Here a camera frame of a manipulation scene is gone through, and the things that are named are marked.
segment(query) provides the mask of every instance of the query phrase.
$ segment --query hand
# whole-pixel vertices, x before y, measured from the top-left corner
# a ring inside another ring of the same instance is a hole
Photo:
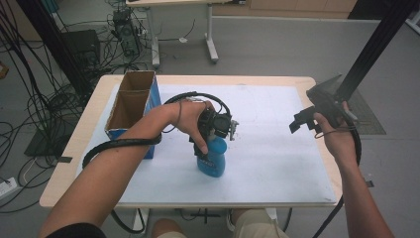
[[[205,140],[201,137],[198,131],[197,122],[200,114],[207,108],[214,110],[214,106],[210,101],[193,102],[189,100],[182,100],[177,102],[179,105],[179,112],[177,121],[173,126],[178,128],[181,132],[188,134],[200,148],[204,155],[207,155],[208,148]]]
[[[343,107],[345,110],[349,110],[347,102],[343,102]],[[314,119],[320,125],[324,133],[325,145],[331,155],[336,159],[337,164],[339,166],[352,165],[353,163],[356,165],[355,141],[352,134],[345,129],[348,127],[346,122],[341,120],[340,127],[334,129],[322,114],[315,113]]]

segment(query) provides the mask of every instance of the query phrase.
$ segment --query blue spray bottle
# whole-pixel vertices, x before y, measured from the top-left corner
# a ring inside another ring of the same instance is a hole
[[[207,176],[218,178],[225,171],[225,152],[228,149],[223,138],[213,133],[207,139],[207,156],[197,156],[198,169]]]

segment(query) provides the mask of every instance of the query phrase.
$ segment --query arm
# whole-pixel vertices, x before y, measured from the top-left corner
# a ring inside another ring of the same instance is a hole
[[[198,117],[207,105],[212,107],[209,101],[205,104],[182,101],[154,108],[121,138],[154,138],[172,124],[189,134],[207,154],[206,143],[197,128]],[[52,209],[40,237],[74,223],[101,226],[121,198],[148,149],[149,146],[115,148],[97,155]]]
[[[352,135],[344,131],[328,133],[334,131],[328,120],[319,113],[315,113],[314,118],[321,126],[325,144],[340,170],[349,236],[393,237],[359,170]]]

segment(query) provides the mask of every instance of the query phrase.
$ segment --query open cardboard box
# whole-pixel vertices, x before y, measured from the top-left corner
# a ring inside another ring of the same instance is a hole
[[[154,71],[128,71],[121,81],[105,132],[116,140],[144,115],[161,105],[158,82]],[[155,146],[151,146],[145,159],[154,157]]]

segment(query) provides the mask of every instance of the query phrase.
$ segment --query forearm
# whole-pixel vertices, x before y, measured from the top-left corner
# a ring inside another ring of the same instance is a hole
[[[340,165],[350,237],[393,237],[383,220],[355,161]]]
[[[152,139],[178,114],[177,104],[153,109],[121,138]],[[124,193],[149,146],[125,147],[100,153],[77,177],[52,209],[41,237],[77,222],[100,226]]]

